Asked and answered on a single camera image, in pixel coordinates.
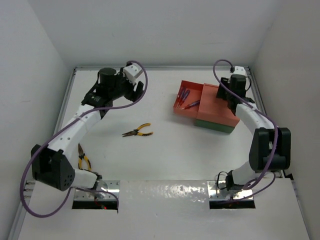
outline green box base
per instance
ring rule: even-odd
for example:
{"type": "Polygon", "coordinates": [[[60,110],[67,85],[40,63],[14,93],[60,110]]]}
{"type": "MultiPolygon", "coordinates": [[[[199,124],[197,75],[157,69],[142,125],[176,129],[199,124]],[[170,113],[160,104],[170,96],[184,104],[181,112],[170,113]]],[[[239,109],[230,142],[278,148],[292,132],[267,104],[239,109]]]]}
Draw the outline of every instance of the green box base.
{"type": "Polygon", "coordinates": [[[235,129],[233,126],[223,125],[220,123],[215,123],[211,121],[204,121],[200,119],[196,119],[194,125],[201,128],[212,129],[215,131],[223,132],[230,134],[235,129]]]}

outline purple screwdriver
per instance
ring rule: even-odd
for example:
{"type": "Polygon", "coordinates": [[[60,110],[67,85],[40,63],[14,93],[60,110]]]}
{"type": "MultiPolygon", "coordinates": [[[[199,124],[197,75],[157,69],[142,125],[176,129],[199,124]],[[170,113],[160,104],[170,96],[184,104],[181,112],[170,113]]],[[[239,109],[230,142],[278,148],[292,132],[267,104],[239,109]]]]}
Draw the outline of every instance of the purple screwdriver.
{"type": "Polygon", "coordinates": [[[177,108],[180,108],[180,106],[185,102],[185,100],[187,99],[187,97],[189,96],[190,94],[190,89],[188,89],[187,91],[183,92],[182,95],[181,95],[181,100],[177,106],[177,108]]]}
{"type": "Polygon", "coordinates": [[[199,104],[200,104],[200,100],[194,101],[193,103],[190,103],[189,105],[187,105],[187,106],[185,106],[185,107],[183,107],[183,108],[181,108],[181,109],[190,109],[190,108],[192,108],[192,107],[194,107],[194,106],[197,106],[197,105],[199,105],[199,104]]]}

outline red box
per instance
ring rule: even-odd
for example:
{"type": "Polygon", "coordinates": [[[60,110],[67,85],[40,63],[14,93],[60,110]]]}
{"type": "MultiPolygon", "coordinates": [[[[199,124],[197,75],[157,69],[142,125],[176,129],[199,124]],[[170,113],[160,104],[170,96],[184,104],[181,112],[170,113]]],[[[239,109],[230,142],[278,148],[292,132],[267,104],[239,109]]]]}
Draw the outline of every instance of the red box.
{"type": "Polygon", "coordinates": [[[228,108],[227,101],[216,98],[218,86],[182,80],[179,91],[182,87],[189,89],[190,94],[180,108],[177,108],[178,99],[175,100],[173,105],[175,114],[231,127],[235,127],[239,123],[240,119],[234,116],[228,108]],[[181,109],[198,100],[200,100],[198,106],[181,109]]]}

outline black cable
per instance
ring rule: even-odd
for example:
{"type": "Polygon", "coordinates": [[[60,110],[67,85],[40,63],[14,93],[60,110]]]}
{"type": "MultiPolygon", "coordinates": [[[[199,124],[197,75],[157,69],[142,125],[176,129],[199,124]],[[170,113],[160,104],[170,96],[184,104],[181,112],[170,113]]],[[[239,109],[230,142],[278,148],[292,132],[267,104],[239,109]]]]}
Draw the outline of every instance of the black cable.
{"type": "Polygon", "coordinates": [[[252,80],[251,80],[251,77],[249,77],[249,76],[246,76],[246,78],[248,78],[248,79],[249,79],[249,82],[250,82],[248,89],[245,90],[245,91],[247,92],[247,91],[251,88],[252,80]]]}
{"type": "Polygon", "coordinates": [[[219,178],[220,178],[220,174],[221,174],[221,173],[225,173],[225,174],[228,175],[228,173],[227,173],[226,171],[221,171],[221,172],[218,173],[218,177],[217,177],[217,179],[216,179],[216,187],[217,187],[219,190],[223,190],[223,189],[226,189],[226,188],[227,188],[226,186],[223,187],[223,188],[220,188],[220,187],[219,187],[219,178]]]}

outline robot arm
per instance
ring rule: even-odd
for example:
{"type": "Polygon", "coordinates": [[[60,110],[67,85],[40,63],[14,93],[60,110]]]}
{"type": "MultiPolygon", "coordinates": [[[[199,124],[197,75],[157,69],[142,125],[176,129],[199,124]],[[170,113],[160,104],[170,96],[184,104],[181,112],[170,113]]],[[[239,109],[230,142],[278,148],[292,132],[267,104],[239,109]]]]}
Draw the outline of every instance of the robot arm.
{"type": "MultiPolygon", "coordinates": [[[[233,73],[231,77],[229,79],[222,78],[221,83],[242,99],[249,102],[253,107],[251,108],[242,103],[239,99],[228,93],[222,86],[219,86],[216,97],[227,101],[228,108],[235,116],[243,121],[253,135],[249,161],[241,167],[231,170],[225,179],[227,191],[239,191],[243,189],[246,183],[256,179],[259,173],[265,168],[273,147],[275,129],[271,121],[255,111],[257,106],[254,101],[246,97],[245,69],[240,66],[235,66],[231,69],[231,72],[233,73]]],[[[278,127],[277,146],[268,171],[275,172],[288,169],[290,166],[290,150],[290,130],[285,127],[278,127]]]]}
{"type": "MultiPolygon", "coordinates": [[[[97,108],[112,107],[113,101],[120,97],[135,102],[143,93],[144,84],[139,81],[136,86],[136,78],[142,72],[137,64],[123,67],[118,73],[113,68],[101,69],[96,83],[85,95],[77,112],[66,125],[74,120],[78,121],[52,140],[32,163],[34,179],[61,191],[70,187],[94,188],[97,180],[102,177],[96,172],[73,169],[69,160],[81,139],[104,118],[107,111],[97,110],[85,116],[82,114],[97,108]]],[[[39,145],[34,146],[31,155],[39,147],[39,145]]]]}

